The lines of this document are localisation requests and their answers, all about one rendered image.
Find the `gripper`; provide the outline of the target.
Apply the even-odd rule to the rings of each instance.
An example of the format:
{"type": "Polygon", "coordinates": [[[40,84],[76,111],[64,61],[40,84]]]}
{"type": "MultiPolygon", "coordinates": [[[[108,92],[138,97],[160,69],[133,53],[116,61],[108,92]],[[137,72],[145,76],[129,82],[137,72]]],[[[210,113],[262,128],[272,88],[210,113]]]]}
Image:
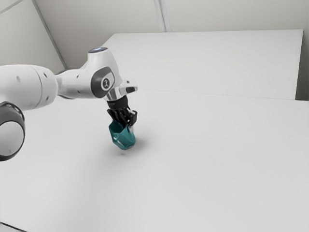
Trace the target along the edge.
{"type": "Polygon", "coordinates": [[[125,95],[115,101],[108,101],[107,104],[109,107],[107,112],[113,121],[119,123],[122,127],[127,126],[128,131],[134,133],[133,125],[137,122],[138,112],[130,109],[127,96],[125,95]]]}

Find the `teal faceted mug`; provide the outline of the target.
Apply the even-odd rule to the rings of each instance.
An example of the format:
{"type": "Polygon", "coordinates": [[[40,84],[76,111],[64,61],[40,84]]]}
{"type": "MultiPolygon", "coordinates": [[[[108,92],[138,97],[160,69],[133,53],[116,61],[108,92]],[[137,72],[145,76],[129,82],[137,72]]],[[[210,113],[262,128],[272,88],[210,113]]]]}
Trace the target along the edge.
{"type": "Polygon", "coordinates": [[[128,125],[123,127],[119,122],[114,120],[109,125],[112,142],[121,150],[131,148],[136,142],[135,134],[130,133],[127,127],[128,125]]]}

